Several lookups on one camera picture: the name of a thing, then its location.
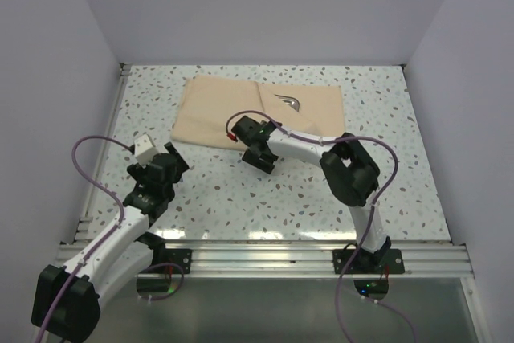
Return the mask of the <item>beige cloth wrap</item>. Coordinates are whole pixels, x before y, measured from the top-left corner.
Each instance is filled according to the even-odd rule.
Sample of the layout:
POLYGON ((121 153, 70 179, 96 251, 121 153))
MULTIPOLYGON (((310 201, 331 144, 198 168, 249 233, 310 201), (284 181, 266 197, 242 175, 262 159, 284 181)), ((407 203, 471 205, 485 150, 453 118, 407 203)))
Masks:
POLYGON ((171 138, 192 145, 243 150, 226 136, 227 120, 244 112, 254 120, 263 112, 289 127, 318 137, 337 137, 345 132, 341 90, 337 86, 263 84, 254 80, 232 80, 195 76, 187 80, 171 138), (300 102, 296 112, 275 94, 300 102))

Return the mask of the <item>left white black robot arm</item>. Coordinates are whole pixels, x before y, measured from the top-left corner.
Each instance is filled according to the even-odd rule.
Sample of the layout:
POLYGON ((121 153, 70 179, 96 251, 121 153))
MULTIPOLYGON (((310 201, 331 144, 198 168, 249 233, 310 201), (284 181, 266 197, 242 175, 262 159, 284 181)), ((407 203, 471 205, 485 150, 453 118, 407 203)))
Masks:
POLYGON ((92 184, 117 204, 112 221, 62 266, 47 265, 39 274, 31 322, 39 331, 62 341, 86 341, 100 321, 108 302, 139 273, 161 272, 185 277, 192 251, 166 250, 166 241, 149 228, 168 209, 174 186, 189 169, 172 143, 159 151, 148 135, 138 137, 127 150, 135 163, 127 168, 135 186, 119 199, 98 182, 92 184))

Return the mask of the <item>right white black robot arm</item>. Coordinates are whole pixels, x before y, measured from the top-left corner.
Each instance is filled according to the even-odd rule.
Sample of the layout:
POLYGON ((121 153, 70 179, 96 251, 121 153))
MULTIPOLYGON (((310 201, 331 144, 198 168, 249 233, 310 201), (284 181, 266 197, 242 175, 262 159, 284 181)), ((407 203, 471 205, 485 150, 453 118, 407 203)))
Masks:
POLYGON ((246 146, 243 161, 267 174, 280 157, 291 157, 318 166, 335 199, 349 208, 356 231, 357 255, 352 263, 365 272, 386 264, 390 238, 378 213, 380 169, 361 144, 364 137, 344 133, 317 137, 290 129, 271 118, 258 122, 242 116, 226 127, 232 141, 246 146))

